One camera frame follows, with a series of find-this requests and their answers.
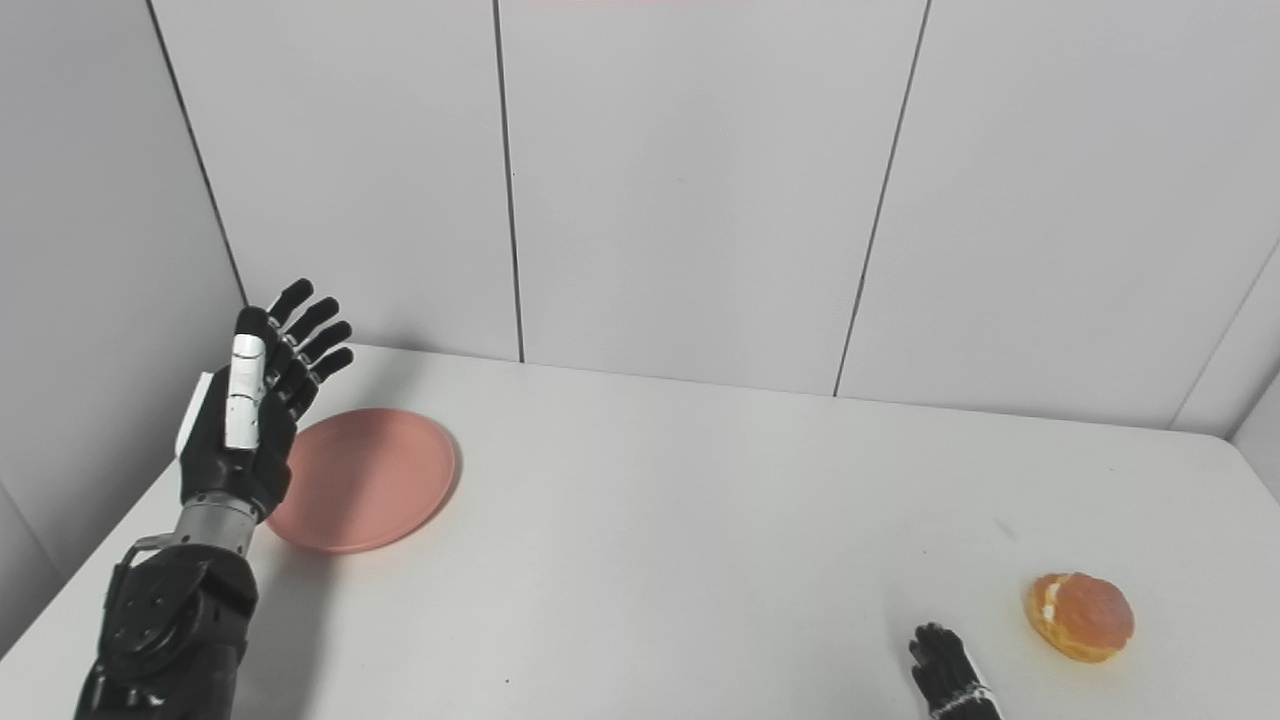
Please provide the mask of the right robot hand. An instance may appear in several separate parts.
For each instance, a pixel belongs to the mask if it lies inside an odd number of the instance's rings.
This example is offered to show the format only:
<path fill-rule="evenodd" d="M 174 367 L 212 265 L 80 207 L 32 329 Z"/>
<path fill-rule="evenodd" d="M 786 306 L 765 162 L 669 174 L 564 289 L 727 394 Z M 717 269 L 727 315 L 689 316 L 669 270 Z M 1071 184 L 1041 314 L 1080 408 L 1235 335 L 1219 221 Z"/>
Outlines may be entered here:
<path fill-rule="evenodd" d="M 1001 719 L 995 692 L 986 684 L 957 633 L 927 623 L 914 630 L 908 651 L 911 678 L 931 719 Z"/>

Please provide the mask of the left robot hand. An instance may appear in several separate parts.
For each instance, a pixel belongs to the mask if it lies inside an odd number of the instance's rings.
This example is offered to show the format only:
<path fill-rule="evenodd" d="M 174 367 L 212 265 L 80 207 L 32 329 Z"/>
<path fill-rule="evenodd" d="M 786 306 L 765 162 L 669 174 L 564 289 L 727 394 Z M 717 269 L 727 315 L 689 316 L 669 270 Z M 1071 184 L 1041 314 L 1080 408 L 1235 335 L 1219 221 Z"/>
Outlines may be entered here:
<path fill-rule="evenodd" d="M 239 311 L 229 363 L 201 375 L 179 429 L 182 503 L 233 498 L 261 521 L 283 502 L 301 418 L 355 360 L 339 310 L 300 278 L 269 306 Z"/>

